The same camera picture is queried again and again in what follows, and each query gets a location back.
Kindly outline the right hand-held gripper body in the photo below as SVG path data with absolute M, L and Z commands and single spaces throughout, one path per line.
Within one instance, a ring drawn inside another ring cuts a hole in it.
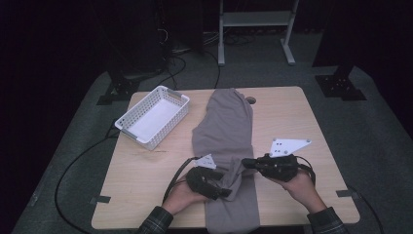
M 301 169 L 313 177 L 313 167 L 310 162 L 305 160 L 306 165 L 300 164 L 298 162 L 300 156 L 294 155 L 294 152 L 308 146 L 311 142 L 310 139 L 274 138 L 270 152 L 259 158 L 263 161 L 262 164 L 258 164 L 263 169 L 260 174 L 264 177 L 288 182 Z

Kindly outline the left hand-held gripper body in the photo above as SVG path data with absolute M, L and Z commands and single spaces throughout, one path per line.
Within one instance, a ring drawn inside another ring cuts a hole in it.
M 208 192 L 212 187 L 210 183 L 209 171 L 215 170 L 216 165 L 210 154 L 197 159 L 195 166 L 187 173 L 186 181 L 192 191 L 208 197 Z

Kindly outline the grey pants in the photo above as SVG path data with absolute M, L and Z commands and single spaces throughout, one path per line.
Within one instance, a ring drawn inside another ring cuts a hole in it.
M 194 154 L 210 155 L 223 174 L 217 185 L 231 191 L 206 202 L 209 234 L 249 234 L 260 225 L 254 171 L 242 164 L 242 159 L 253 156 L 252 117 L 243 94 L 220 89 L 211 95 L 206 116 L 193 130 Z

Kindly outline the person's left hand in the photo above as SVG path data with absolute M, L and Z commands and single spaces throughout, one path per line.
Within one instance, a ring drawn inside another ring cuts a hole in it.
M 182 176 L 172 188 L 162 208 L 171 215 L 177 215 L 193 204 L 207 201 L 207 197 L 196 193 L 189 187 L 186 177 Z

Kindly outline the person's right hand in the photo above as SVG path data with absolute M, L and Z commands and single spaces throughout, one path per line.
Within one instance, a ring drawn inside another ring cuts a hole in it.
M 303 205 L 310 214 L 321 212 L 327 208 L 318 194 L 309 174 L 299 170 L 297 175 L 288 182 L 272 178 L 298 203 Z

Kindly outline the grey tape strip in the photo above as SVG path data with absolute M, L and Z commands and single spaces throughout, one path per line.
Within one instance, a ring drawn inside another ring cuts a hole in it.
M 96 205 L 97 203 L 108 204 L 108 203 L 110 203 L 110 200 L 111 200 L 111 197 L 109 197 L 109 196 L 99 195 L 99 196 L 92 197 L 91 200 L 90 200 L 90 204 L 92 204 L 92 205 Z
M 359 198 L 357 192 L 352 191 L 352 190 L 336 190 L 336 194 L 339 198 L 343 198 L 343 197 L 351 197 L 353 199 Z

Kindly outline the white plastic basket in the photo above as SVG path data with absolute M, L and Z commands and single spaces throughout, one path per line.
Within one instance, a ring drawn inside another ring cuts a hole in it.
M 158 86 L 115 122 L 115 127 L 147 150 L 158 144 L 189 112 L 190 99 Z

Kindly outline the black stand base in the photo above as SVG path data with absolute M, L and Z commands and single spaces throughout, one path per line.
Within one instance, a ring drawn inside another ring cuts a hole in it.
M 110 84 L 104 95 L 100 96 L 97 105 L 110 105 L 114 101 L 130 100 L 137 92 L 140 81 L 128 79 L 122 73 L 110 73 Z
M 354 66 L 341 64 L 333 74 L 317 75 L 316 80 L 327 98 L 340 98 L 344 101 L 366 100 L 365 95 L 357 89 L 349 78 Z

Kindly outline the white metal stand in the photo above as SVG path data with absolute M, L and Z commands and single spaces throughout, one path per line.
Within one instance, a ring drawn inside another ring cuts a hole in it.
M 282 50 L 289 65 L 296 63 L 289 47 L 289 40 L 295 22 L 300 0 L 293 0 L 292 8 L 288 11 L 272 12 L 235 12 L 228 13 L 223 10 L 224 0 L 219 5 L 218 47 L 217 64 L 225 64 L 224 29 L 227 27 L 253 27 L 253 26 L 285 26 L 286 34 L 280 40 Z

